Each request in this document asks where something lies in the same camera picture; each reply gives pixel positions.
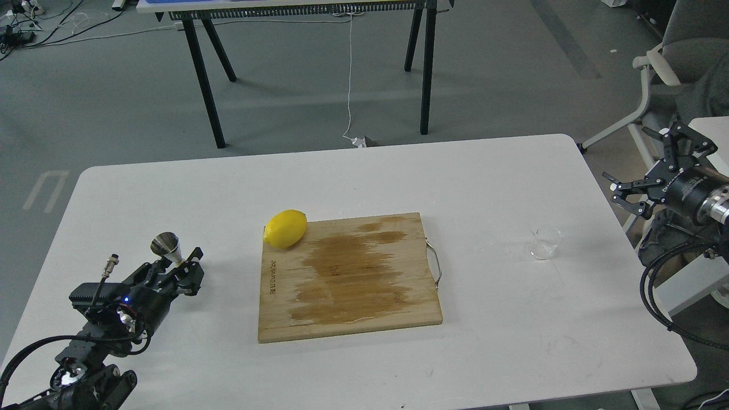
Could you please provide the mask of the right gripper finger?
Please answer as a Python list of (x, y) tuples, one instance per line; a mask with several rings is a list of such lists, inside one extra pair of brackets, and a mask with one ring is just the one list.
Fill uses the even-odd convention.
[[(660, 190), (664, 186), (663, 178), (645, 176), (643, 179), (634, 180), (633, 182), (620, 182), (607, 172), (603, 172), (603, 177), (611, 182), (610, 202), (636, 217), (649, 220), (653, 216), (656, 201), (661, 202), (663, 198), (661, 194), (651, 194), (652, 190)], [(638, 202), (630, 202), (628, 197), (633, 195), (642, 195), (646, 198), (640, 199)]]
[(670, 128), (664, 128), (661, 132), (646, 126), (642, 130), (648, 137), (662, 143), (664, 157), (658, 162), (658, 169), (670, 174), (699, 166), (702, 164), (701, 158), (718, 151), (713, 140), (682, 122), (674, 122)]

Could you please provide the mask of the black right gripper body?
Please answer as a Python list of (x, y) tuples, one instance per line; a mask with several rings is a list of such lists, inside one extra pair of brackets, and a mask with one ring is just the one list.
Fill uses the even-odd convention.
[(649, 170), (649, 180), (659, 180), (649, 189), (649, 198), (683, 218), (727, 220), (727, 176), (703, 165), (672, 172), (658, 162)]

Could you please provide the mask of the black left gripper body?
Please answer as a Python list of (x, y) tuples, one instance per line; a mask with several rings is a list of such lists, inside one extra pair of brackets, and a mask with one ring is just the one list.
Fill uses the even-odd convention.
[(151, 337), (180, 296), (174, 293), (173, 268), (154, 280), (153, 263), (143, 263), (122, 282), (79, 285), (69, 296), (71, 306), (87, 320), (77, 336), (114, 348), (131, 348)]

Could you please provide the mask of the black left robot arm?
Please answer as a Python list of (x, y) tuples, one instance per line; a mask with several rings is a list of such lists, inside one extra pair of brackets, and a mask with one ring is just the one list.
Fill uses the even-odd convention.
[(99, 282), (78, 286), (69, 296), (71, 306), (86, 319), (76, 335), (42, 338), (23, 348), (2, 373), (2, 390), (31, 353), (48, 343), (69, 341), (55, 358), (58, 367), (49, 387), (9, 409), (118, 409), (138, 384), (135, 371), (107, 365), (108, 356), (140, 355), (180, 295), (198, 294), (204, 277), (201, 248), (183, 259), (161, 250), (159, 259), (143, 263), (122, 282), (109, 282), (117, 255), (107, 260)]

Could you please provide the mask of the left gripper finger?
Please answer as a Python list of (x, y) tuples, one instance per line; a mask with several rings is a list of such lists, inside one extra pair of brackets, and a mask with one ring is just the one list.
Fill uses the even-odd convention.
[(174, 293), (177, 295), (197, 296), (204, 278), (204, 270), (199, 259), (183, 262), (171, 270), (174, 278)]
[(177, 280), (201, 280), (204, 277), (204, 270), (200, 266), (200, 259), (203, 257), (203, 250), (200, 247), (195, 247), (190, 255), (184, 259), (179, 247), (174, 249), (167, 249), (166, 247), (150, 247), (151, 251), (161, 257), (153, 263), (153, 278), (157, 280), (167, 275), (166, 270), (171, 266), (175, 265), (171, 274), (174, 275)]

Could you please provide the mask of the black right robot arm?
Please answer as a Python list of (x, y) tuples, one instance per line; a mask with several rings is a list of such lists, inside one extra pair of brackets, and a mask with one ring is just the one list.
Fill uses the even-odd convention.
[(673, 320), (688, 306), (727, 286), (727, 177), (708, 164), (718, 147), (697, 130), (676, 122), (645, 133), (662, 143), (663, 157), (641, 179), (611, 182), (613, 203), (648, 221), (637, 246), (645, 270), (640, 297), (668, 331), (708, 347), (727, 350)]

